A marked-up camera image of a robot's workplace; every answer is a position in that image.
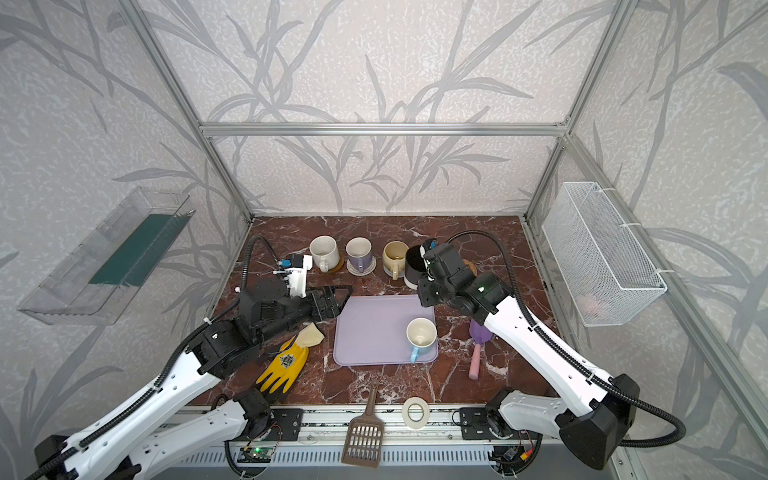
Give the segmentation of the white tape roll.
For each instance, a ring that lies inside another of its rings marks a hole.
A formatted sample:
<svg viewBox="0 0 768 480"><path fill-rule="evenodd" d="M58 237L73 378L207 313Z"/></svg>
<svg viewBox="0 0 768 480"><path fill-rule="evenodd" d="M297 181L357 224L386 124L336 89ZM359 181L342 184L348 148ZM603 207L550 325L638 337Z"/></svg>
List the white tape roll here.
<svg viewBox="0 0 768 480"><path fill-rule="evenodd" d="M424 428L430 420L430 406L423 398L408 398L402 405L401 416L408 428L412 430L420 430Z"/></svg>

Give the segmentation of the green circuit board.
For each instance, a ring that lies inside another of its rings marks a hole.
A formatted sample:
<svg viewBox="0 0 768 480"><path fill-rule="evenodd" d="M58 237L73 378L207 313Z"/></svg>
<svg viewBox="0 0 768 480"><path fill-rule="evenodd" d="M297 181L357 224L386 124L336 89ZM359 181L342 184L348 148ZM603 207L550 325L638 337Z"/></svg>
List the green circuit board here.
<svg viewBox="0 0 768 480"><path fill-rule="evenodd" d="M274 447L243 447L237 454L239 464L268 464L275 452Z"/></svg>

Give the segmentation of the lilac plastic tray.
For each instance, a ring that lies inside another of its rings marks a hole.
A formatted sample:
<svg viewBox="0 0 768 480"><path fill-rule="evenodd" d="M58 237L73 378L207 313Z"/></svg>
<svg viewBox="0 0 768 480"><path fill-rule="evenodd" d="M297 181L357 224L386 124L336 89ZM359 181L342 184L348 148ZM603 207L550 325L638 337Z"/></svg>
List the lilac plastic tray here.
<svg viewBox="0 0 768 480"><path fill-rule="evenodd" d="M354 296L337 319L333 359L340 366L427 364L437 358L437 339L416 363L410 362L406 327L416 318L436 325L435 309L416 295Z"/></svg>

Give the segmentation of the light blue mug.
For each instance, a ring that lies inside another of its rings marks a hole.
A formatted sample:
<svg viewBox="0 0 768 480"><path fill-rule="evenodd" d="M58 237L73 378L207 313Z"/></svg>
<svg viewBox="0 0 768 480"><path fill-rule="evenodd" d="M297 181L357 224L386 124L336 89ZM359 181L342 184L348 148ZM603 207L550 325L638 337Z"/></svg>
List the light blue mug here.
<svg viewBox="0 0 768 480"><path fill-rule="evenodd" d="M406 327L406 336L411 344L410 362L426 354L437 339L437 328L433 321L427 318L416 318Z"/></svg>

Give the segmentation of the rattan wicker coaster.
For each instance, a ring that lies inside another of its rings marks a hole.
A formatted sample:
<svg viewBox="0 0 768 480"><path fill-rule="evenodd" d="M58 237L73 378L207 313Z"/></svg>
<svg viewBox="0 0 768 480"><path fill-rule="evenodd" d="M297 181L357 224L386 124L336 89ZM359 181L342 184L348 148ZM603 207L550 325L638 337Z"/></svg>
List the rattan wicker coaster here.
<svg viewBox="0 0 768 480"><path fill-rule="evenodd" d="M475 277L478 276L478 270L477 270L476 266L474 265L474 263L472 263L471 261L466 260L466 259L464 259L463 262L464 262L465 265L467 265L469 267L470 271L472 272L472 274Z"/></svg>

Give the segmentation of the black mug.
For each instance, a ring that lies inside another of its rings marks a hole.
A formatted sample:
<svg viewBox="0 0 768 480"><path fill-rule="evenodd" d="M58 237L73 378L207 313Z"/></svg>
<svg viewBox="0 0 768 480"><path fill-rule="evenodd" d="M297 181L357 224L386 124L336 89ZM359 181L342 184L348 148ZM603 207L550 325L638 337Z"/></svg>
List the black mug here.
<svg viewBox="0 0 768 480"><path fill-rule="evenodd" d="M421 246L414 245L406 252L404 281L408 288L418 289L418 282L426 273L426 266L421 254Z"/></svg>

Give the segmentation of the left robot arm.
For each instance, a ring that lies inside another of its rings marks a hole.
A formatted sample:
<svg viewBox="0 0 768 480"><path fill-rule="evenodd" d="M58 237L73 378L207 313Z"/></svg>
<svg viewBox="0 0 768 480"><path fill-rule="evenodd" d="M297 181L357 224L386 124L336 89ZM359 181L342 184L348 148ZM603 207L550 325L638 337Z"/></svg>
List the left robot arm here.
<svg viewBox="0 0 768 480"><path fill-rule="evenodd" d="M31 478L150 479L212 444L269 430L271 408L258 389L169 430L160 428L190 400L258 358L273 338L334 319L346 306L348 300L337 296L340 286L308 287L308 255L276 259L272 273L251 283L254 244L249 240L244 250L237 298L184 338L144 390L82 430L42 441Z"/></svg>

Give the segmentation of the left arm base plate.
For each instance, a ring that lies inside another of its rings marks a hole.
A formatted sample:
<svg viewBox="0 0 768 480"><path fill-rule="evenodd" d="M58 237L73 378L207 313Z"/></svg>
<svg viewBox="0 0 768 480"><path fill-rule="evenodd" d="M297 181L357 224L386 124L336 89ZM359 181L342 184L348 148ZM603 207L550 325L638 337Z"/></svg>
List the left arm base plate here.
<svg viewBox="0 0 768 480"><path fill-rule="evenodd" d="M267 442L295 442L301 431L304 410L276 408L271 411L269 429L262 437Z"/></svg>

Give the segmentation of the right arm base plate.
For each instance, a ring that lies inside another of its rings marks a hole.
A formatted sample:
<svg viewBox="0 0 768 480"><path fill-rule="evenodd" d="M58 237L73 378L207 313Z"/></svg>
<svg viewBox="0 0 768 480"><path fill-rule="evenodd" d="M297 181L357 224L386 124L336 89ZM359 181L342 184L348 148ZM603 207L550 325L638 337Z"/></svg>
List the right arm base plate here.
<svg viewBox="0 0 768 480"><path fill-rule="evenodd" d="M484 407L461 407L451 414L451 421L460 429L462 439L467 441L528 444L543 439L541 434L529 430L495 433Z"/></svg>

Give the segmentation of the brown wooden coaster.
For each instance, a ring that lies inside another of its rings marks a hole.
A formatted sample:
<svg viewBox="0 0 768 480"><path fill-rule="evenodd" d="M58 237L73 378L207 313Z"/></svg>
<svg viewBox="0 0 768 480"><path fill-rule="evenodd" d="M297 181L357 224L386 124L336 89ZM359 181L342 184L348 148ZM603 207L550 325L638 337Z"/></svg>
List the brown wooden coaster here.
<svg viewBox="0 0 768 480"><path fill-rule="evenodd" d="M334 266L334 267L331 267L330 264L327 264L327 265L323 264L323 265L321 265L321 266L328 266L329 267L327 270L322 270L321 269L321 273L323 273L323 274L330 274L330 273L338 272L338 271L340 271L344 267L344 265L345 265L345 260L344 260L343 257L340 257L337 265Z"/></svg>

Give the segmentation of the yellow work glove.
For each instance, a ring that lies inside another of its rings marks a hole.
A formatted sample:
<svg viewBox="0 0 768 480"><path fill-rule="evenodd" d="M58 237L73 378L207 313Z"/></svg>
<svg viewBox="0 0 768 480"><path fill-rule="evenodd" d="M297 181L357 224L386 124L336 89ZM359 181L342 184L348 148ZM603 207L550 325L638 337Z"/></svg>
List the yellow work glove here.
<svg viewBox="0 0 768 480"><path fill-rule="evenodd" d="M312 347L319 345L325 335L312 322L295 337L285 342L256 385L265 394L287 393L302 372Z"/></svg>

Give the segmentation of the white speckled mug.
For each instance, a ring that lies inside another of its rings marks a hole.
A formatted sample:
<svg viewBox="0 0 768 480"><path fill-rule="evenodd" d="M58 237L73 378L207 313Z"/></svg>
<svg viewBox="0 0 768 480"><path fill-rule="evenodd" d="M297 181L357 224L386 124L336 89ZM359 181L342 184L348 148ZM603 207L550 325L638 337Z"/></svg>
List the white speckled mug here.
<svg viewBox="0 0 768 480"><path fill-rule="evenodd" d="M314 238L310 243L309 251L314 266L320 271L329 268L328 266L321 266L323 264L330 264L331 267L336 266L341 257L336 240L328 235Z"/></svg>

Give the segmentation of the clear plastic wall bin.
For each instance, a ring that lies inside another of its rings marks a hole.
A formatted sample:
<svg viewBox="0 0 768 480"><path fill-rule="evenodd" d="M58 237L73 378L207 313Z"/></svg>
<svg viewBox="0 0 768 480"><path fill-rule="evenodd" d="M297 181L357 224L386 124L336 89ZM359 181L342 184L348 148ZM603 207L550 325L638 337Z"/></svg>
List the clear plastic wall bin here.
<svg viewBox="0 0 768 480"><path fill-rule="evenodd" d="M186 193L137 187L17 310L47 325L113 325L196 213Z"/></svg>

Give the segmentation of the grey-blue woven coaster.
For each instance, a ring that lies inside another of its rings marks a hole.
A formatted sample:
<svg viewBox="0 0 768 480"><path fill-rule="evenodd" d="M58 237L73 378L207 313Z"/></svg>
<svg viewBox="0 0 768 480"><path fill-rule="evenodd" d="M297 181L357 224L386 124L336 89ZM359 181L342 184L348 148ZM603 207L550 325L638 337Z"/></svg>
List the grey-blue woven coaster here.
<svg viewBox="0 0 768 480"><path fill-rule="evenodd" d="M392 280L404 280L406 278L405 274L405 268L395 266L394 269L388 268L386 265L383 266L383 269L385 271L385 274L390 277Z"/></svg>

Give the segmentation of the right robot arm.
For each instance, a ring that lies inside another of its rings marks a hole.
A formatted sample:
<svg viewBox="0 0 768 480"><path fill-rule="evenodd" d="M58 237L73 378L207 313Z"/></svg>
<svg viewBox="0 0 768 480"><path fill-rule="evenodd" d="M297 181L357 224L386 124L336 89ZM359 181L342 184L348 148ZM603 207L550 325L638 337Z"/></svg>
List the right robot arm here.
<svg viewBox="0 0 768 480"><path fill-rule="evenodd" d="M676 416L639 398L628 375L588 361L525 305L515 278L474 273L451 243L424 241L417 284L425 307L447 305L505 341L553 387L555 396L502 390L486 404L491 431L528 431L560 440L584 465L603 469L619 447L657 448L682 440Z"/></svg>

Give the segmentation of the brown slotted spatula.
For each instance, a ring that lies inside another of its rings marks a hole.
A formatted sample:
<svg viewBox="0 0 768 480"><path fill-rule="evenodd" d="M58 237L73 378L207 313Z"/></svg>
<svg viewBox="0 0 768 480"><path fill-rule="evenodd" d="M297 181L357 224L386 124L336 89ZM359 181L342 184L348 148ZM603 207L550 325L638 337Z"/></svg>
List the brown slotted spatula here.
<svg viewBox="0 0 768 480"><path fill-rule="evenodd" d="M377 468L381 462L385 424L375 415L377 393L373 386L364 413L349 422L342 464Z"/></svg>

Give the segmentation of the beige ceramic mug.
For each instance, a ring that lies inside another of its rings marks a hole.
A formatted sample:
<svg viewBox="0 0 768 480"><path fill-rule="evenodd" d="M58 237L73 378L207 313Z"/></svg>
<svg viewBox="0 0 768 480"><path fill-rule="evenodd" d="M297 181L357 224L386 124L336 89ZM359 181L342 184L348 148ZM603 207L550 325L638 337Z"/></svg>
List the beige ceramic mug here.
<svg viewBox="0 0 768 480"><path fill-rule="evenodd" d="M402 241L387 243L382 253L383 266L386 265L390 269L394 269L395 266L405 268L405 258L408 249L408 245Z"/></svg>

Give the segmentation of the lilac mug white inside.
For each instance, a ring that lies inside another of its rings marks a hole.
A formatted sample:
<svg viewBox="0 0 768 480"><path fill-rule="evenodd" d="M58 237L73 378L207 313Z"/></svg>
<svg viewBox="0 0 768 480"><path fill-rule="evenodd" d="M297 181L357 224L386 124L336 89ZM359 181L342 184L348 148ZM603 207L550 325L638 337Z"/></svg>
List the lilac mug white inside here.
<svg viewBox="0 0 768 480"><path fill-rule="evenodd" d="M372 244L365 237L356 237L347 242L347 259L351 259L359 271L365 270L373 256Z"/></svg>

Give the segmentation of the pink object in basket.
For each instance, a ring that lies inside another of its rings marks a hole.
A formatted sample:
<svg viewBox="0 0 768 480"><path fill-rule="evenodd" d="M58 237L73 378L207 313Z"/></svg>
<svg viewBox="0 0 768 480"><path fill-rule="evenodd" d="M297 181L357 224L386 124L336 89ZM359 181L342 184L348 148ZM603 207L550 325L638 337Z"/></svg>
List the pink object in basket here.
<svg viewBox="0 0 768 480"><path fill-rule="evenodd" d="M576 304L584 318L603 318L606 313L606 304L592 294L579 295Z"/></svg>

